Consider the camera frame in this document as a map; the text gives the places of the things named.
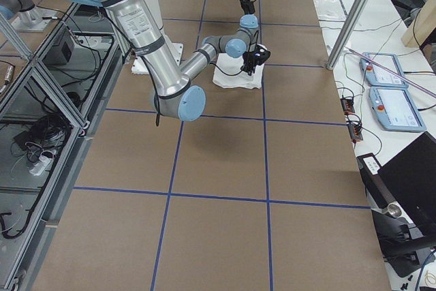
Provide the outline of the clear plastic document sleeve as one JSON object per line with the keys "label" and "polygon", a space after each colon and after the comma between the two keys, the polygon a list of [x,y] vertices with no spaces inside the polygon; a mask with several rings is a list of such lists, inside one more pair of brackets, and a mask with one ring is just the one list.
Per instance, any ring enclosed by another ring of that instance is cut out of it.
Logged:
{"label": "clear plastic document sleeve", "polygon": [[313,0],[313,3],[319,20],[344,22],[347,18],[342,0]]}

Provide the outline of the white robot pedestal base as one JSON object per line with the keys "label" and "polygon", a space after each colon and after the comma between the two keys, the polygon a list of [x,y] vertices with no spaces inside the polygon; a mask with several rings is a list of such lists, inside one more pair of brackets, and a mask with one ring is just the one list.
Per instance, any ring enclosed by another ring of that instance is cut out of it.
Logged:
{"label": "white robot pedestal base", "polygon": [[174,57],[174,60],[176,61],[177,65],[181,63],[181,57],[183,53],[183,44],[179,43],[173,43],[170,38],[166,35],[166,32],[164,31],[164,24],[161,18],[161,10],[159,6],[159,0],[144,0],[149,11],[150,11],[150,17],[155,22],[155,30],[156,32],[163,37],[165,40],[166,45],[168,46],[170,53]]}

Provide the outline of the near blue teach pendant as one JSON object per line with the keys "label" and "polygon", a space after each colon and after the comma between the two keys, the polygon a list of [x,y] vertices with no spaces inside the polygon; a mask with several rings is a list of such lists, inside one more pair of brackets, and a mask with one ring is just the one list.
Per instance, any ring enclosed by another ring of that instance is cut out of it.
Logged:
{"label": "near blue teach pendant", "polygon": [[379,124],[391,132],[424,132],[426,125],[407,89],[371,87],[369,99]]}

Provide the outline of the blue teach pendant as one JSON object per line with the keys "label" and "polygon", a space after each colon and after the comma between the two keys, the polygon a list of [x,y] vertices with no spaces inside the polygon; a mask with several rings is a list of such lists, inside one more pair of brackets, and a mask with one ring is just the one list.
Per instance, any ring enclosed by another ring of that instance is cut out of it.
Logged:
{"label": "blue teach pendant", "polygon": [[424,132],[426,125],[407,89],[371,87],[369,99],[379,124],[391,132]]}
{"label": "blue teach pendant", "polygon": [[363,52],[363,55],[383,67],[395,72],[391,74],[384,68],[369,63],[366,59],[360,59],[360,68],[367,82],[374,87],[390,87],[395,89],[407,89],[408,84],[401,80],[399,76],[405,77],[398,57],[395,54],[380,52]]}

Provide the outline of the orange black electronics board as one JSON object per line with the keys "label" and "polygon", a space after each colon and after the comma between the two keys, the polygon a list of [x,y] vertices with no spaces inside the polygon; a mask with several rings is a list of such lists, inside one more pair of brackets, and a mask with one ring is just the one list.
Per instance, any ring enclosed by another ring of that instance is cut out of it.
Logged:
{"label": "orange black electronics board", "polygon": [[362,121],[361,118],[356,114],[356,111],[354,109],[354,99],[352,97],[342,96],[340,98],[340,101],[351,141],[354,144],[363,141]]}

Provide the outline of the white long-sleeve printed shirt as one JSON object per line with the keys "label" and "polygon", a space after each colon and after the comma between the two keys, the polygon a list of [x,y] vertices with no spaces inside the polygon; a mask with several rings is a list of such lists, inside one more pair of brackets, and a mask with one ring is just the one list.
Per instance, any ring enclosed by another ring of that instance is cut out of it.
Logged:
{"label": "white long-sleeve printed shirt", "polygon": [[232,58],[225,53],[219,54],[214,69],[213,83],[224,89],[246,88],[260,89],[264,64],[257,65],[252,75],[241,70],[243,58]]}

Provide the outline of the far blue teach pendant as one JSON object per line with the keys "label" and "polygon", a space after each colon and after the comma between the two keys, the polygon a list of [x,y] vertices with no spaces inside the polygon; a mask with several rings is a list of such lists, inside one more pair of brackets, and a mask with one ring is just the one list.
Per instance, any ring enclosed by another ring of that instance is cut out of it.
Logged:
{"label": "far blue teach pendant", "polygon": [[395,72],[391,74],[384,68],[369,63],[366,59],[360,59],[360,68],[367,82],[374,87],[390,87],[395,89],[407,89],[408,84],[401,80],[399,76],[405,77],[398,57],[395,54],[380,52],[363,52],[363,55],[383,67]]}

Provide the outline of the black laptop computer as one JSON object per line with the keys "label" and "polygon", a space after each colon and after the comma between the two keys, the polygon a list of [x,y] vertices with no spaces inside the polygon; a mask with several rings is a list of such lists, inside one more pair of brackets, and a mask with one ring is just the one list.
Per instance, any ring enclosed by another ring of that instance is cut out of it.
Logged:
{"label": "black laptop computer", "polygon": [[381,209],[392,202],[417,225],[421,233],[435,233],[435,137],[422,133],[381,165],[375,155],[357,157],[362,181]]}

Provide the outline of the black box under frame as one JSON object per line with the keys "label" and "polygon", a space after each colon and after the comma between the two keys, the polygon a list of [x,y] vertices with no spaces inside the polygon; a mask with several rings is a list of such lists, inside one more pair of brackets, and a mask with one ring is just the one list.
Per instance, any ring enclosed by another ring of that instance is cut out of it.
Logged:
{"label": "black box under frame", "polygon": [[45,65],[66,65],[74,51],[74,41],[67,29],[62,30],[43,59]]}

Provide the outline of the grey aluminium frame post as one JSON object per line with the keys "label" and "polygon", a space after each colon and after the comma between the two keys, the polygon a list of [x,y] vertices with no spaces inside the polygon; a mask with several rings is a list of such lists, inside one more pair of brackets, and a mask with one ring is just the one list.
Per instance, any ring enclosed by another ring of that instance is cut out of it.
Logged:
{"label": "grey aluminium frame post", "polygon": [[337,64],[339,57],[345,48],[346,43],[351,37],[351,34],[360,18],[360,15],[363,12],[368,0],[354,0],[352,4],[352,8],[349,12],[348,17],[346,18],[344,25],[338,35],[336,42],[332,48],[332,51],[329,55],[329,58],[326,62],[326,69],[333,70],[335,65]]}

